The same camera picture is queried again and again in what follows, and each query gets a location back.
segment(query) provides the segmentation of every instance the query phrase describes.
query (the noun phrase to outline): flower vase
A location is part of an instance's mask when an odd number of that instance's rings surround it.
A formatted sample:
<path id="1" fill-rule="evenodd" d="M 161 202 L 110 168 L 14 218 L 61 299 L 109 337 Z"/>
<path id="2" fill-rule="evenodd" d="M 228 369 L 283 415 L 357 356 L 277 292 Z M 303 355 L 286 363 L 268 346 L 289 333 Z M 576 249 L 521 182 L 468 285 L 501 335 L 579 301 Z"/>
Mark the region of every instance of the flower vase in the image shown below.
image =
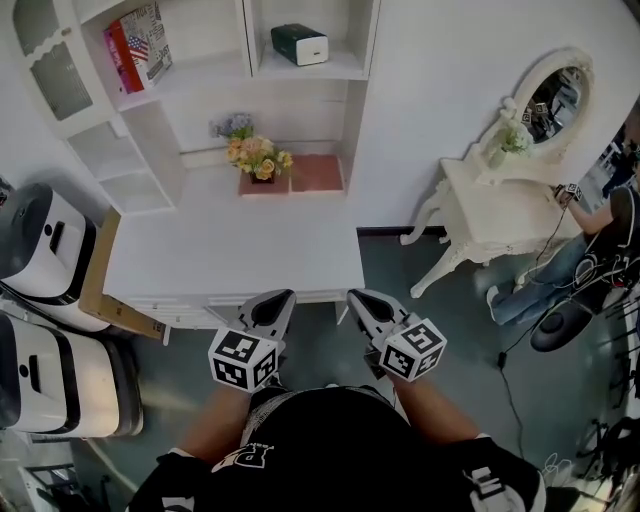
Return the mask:
<path id="1" fill-rule="evenodd" d="M 502 148 L 498 148 L 494 151 L 493 155 L 491 155 L 491 158 L 489 159 L 489 162 L 487 163 L 487 165 L 489 166 L 490 169 L 493 169 L 493 170 L 499 169 L 500 166 L 502 166 L 502 164 L 504 163 L 506 158 L 507 158 L 507 152 Z"/>
<path id="2" fill-rule="evenodd" d="M 276 173 L 272 172 L 272 173 L 271 173 L 271 176 L 270 176 L 268 179 L 266 179 L 266 180 L 260 180 L 260 179 L 258 179 L 258 177 L 257 177 L 254 173 L 251 173 L 251 174 L 249 175 L 249 177 L 251 178 L 251 183 L 252 183 L 253 185 L 267 185 L 267 184 L 273 184 L 273 183 L 275 183 L 275 182 L 276 182 L 276 176 L 275 176 L 275 174 L 276 174 Z"/>

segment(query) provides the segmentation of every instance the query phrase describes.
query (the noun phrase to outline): sneaker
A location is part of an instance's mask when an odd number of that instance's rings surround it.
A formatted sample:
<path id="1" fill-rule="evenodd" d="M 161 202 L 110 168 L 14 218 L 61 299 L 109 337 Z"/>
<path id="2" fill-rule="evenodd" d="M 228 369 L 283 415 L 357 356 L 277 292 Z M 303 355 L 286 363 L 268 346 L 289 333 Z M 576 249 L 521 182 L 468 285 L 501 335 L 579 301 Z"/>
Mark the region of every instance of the sneaker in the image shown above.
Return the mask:
<path id="1" fill-rule="evenodd" d="M 496 319 L 493 316 L 493 307 L 491 306 L 491 304 L 493 303 L 493 299 L 495 299 L 498 293 L 499 292 L 497 286 L 492 286 L 487 290 L 487 306 L 489 306 L 489 311 L 491 312 L 491 320 L 493 320 L 494 322 L 496 321 Z"/>

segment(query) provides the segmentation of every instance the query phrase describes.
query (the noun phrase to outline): american flag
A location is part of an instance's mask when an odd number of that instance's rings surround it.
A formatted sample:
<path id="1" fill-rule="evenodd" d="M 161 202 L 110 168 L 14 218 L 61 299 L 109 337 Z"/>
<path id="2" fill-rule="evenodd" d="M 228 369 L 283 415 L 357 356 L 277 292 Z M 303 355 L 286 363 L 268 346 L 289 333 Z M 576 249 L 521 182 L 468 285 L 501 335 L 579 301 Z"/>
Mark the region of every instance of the american flag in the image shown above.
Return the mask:
<path id="1" fill-rule="evenodd" d="M 149 60 L 149 45 L 139 37 L 131 36 L 129 38 L 129 51 L 131 55 L 137 59 L 144 61 Z"/>

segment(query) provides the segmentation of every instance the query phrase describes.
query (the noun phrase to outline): book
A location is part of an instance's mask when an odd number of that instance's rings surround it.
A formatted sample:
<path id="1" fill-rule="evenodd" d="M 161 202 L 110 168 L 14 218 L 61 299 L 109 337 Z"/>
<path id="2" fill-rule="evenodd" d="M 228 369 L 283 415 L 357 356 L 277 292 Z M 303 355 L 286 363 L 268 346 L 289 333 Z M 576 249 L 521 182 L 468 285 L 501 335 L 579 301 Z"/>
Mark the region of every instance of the book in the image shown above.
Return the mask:
<path id="1" fill-rule="evenodd" d="M 172 64 L 158 2 L 114 21 L 104 38 L 127 94 L 154 87 Z"/>

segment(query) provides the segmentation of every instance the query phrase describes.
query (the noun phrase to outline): glass cabinet door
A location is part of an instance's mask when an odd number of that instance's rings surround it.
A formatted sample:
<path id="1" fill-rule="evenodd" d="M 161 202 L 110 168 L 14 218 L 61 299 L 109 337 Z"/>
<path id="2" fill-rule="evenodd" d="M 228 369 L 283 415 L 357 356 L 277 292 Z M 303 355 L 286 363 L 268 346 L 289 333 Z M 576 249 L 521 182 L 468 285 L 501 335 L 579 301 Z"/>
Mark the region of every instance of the glass cabinet door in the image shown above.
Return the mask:
<path id="1" fill-rule="evenodd" d="M 23 77 L 54 133 L 66 139 L 110 119 L 113 108 L 72 0 L 12 1 L 13 53 L 22 60 Z"/>
<path id="2" fill-rule="evenodd" d="M 16 0 L 13 26 L 22 53 L 25 57 L 32 54 L 60 29 L 53 0 Z"/>

